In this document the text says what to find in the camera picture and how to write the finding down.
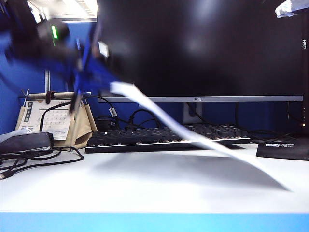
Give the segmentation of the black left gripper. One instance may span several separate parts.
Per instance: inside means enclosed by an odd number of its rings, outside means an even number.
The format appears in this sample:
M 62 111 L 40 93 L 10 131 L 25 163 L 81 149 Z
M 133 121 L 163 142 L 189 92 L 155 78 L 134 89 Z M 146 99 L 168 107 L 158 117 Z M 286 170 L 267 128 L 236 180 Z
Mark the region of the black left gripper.
M 76 38 L 85 36 L 85 47 L 77 54 L 69 74 L 69 87 L 73 90 L 70 113 L 81 101 L 84 85 L 84 73 L 92 73 L 91 86 L 98 89 L 110 90 L 112 82 L 119 81 L 119 77 L 112 70 L 112 59 L 104 54 L 109 54 L 108 47 L 101 41 L 102 25 L 96 23 L 70 24 L 70 29 Z

